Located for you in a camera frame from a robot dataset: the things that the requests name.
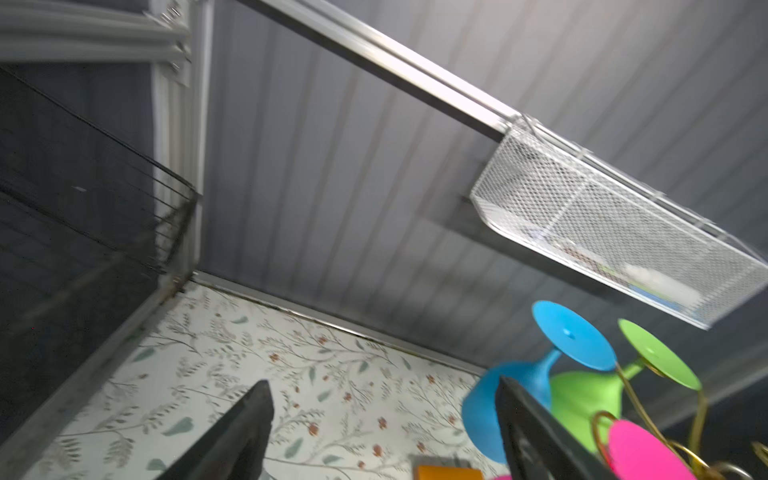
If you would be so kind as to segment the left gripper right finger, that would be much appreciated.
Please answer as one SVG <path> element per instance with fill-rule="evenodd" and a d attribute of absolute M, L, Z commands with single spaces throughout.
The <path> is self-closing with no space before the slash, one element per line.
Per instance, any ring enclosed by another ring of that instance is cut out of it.
<path fill-rule="evenodd" d="M 613 479 L 515 379 L 501 377 L 495 405 L 507 464 L 514 479 Z"/>

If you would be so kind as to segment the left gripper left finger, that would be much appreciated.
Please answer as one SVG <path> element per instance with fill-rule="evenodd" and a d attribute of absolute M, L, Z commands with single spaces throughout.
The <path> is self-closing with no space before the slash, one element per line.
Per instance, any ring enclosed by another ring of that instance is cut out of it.
<path fill-rule="evenodd" d="M 260 380 L 159 478 L 259 478 L 273 418 L 269 382 Z"/>

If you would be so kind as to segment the pink wine glass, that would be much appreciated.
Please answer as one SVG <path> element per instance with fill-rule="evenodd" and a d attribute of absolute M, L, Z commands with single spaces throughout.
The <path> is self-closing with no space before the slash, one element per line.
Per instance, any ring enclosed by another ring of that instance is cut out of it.
<path fill-rule="evenodd" d="M 656 437 L 628 421 L 618 421 L 612 425 L 607 456 L 607 459 L 598 460 L 615 475 L 613 479 L 695 477 L 691 469 Z"/>

